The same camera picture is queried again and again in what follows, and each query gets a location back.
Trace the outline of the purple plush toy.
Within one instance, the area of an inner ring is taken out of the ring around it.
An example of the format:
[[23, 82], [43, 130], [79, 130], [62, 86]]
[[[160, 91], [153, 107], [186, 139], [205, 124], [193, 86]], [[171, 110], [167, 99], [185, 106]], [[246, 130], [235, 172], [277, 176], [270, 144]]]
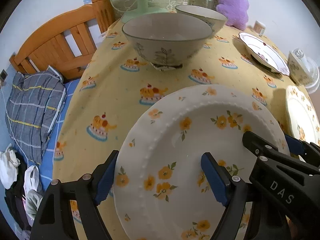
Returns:
[[217, 0], [216, 11], [227, 18], [226, 25], [240, 30], [246, 29], [248, 22], [248, 0]]

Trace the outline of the wooden bed headboard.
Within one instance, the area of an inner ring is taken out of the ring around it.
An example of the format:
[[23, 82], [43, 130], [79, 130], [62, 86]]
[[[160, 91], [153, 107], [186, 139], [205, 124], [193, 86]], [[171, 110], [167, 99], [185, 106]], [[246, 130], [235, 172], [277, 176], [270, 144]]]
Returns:
[[57, 69], [67, 80], [80, 78], [97, 46], [87, 22], [96, 20], [101, 33], [116, 21], [110, 0], [91, 0], [52, 18], [35, 30], [9, 62], [16, 71], [35, 74], [48, 66]]

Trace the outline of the small yellow floral plate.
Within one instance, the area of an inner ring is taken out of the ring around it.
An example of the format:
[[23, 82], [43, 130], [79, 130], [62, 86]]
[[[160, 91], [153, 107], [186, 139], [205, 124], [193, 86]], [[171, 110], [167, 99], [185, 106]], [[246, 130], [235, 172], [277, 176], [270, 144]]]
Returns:
[[284, 133], [270, 111], [222, 85], [171, 93], [129, 131], [117, 158], [113, 194], [130, 239], [209, 239], [223, 214], [201, 157], [209, 152], [234, 176], [248, 181], [256, 157], [242, 144], [252, 131], [283, 154]]

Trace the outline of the large yellow floral plate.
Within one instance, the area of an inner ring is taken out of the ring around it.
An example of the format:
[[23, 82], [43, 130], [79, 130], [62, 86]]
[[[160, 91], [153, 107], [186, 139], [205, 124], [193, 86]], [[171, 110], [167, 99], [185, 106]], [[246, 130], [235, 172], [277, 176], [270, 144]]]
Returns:
[[285, 99], [292, 136], [319, 146], [319, 120], [311, 102], [296, 86], [287, 86]]

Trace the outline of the wall socket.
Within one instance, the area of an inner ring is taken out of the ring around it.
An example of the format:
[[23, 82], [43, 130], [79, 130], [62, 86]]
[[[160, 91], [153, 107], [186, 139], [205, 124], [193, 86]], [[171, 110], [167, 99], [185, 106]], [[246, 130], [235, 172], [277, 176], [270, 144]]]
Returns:
[[0, 73], [0, 80], [3, 82], [6, 80], [7, 78], [7, 72], [5, 70], [2, 70], [1, 73]]

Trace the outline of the yellow cake print tablecloth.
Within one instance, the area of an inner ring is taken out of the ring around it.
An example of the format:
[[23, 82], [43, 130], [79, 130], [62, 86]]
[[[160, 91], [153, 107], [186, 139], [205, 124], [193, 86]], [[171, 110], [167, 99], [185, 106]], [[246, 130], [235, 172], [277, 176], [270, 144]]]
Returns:
[[[113, 150], [120, 150], [138, 119], [156, 102], [178, 90], [222, 85], [252, 97], [290, 132], [286, 113], [287, 76], [265, 72], [250, 58], [238, 29], [223, 27], [180, 69], [161, 72], [142, 59], [116, 23], [95, 52], [72, 96], [54, 161], [54, 178], [73, 181], [91, 173]], [[116, 212], [113, 187], [99, 205], [113, 239], [130, 239]]]

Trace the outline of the white standing fan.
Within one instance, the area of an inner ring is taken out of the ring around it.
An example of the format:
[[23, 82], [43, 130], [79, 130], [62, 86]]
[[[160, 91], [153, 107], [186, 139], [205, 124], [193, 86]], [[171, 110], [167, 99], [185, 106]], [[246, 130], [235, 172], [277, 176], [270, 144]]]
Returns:
[[313, 94], [319, 89], [319, 68], [315, 61], [306, 56], [306, 60], [309, 64], [308, 69], [313, 72], [313, 82], [308, 85], [303, 85], [309, 94]]

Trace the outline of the grey plaid pillow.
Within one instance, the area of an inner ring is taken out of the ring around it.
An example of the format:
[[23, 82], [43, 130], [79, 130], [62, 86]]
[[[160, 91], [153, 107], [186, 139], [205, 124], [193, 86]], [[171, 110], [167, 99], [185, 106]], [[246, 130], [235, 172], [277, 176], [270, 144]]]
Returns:
[[5, 121], [10, 137], [29, 161], [42, 163], [66, 95], [63, 76], [52, 66], [36, 74], [15, 74]]

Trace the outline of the green leaf bowl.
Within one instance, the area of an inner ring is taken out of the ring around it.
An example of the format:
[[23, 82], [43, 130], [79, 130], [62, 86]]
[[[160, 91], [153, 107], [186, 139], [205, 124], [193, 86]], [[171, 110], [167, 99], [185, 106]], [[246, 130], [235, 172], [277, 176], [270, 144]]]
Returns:
[[288, 68], [292, 80], [298, 85], [308, 85], [313, 82], [313, 72], [308, 69], [309, 64], [304, 52], [297, 48], [289, 52]]

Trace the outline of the cotton swab container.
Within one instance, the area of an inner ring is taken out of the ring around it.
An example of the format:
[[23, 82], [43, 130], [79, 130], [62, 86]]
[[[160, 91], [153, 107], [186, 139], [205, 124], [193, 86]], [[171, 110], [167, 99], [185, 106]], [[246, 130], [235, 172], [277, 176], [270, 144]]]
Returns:
[[253, 31], [257, 33], [259, 36], [263, 36], [266, 29], [266, 25], [264, 25], [260, 21], [255, 21], [255, 24], [253, 26]]

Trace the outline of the red trimmed white plate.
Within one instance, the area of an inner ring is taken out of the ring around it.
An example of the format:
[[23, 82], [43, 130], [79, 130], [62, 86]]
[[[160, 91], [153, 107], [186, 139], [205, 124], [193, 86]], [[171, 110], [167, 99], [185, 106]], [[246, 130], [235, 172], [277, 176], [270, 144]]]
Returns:
[[240, 40], [244, 43], [247, 51], [260, 64], [270, 68], [271, 72], [289, 76], [290, 70], [282, 57], [263, 40], [248, 33], [240, 32]]

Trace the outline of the pile of clothes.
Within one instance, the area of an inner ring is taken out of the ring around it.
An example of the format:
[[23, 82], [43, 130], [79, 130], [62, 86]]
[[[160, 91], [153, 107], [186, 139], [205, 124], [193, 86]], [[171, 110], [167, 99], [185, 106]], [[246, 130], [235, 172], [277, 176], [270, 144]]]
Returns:
[[27, 166], [24, 158], [10, 144], [1, 152], [1, 183], [5, 188], [4, 201], [9, 213], [23, 235], [30, 236], [30, 221], [35, 219], [38, 204], [33, 204], [31, 195], [42, 197], [39, 168]]

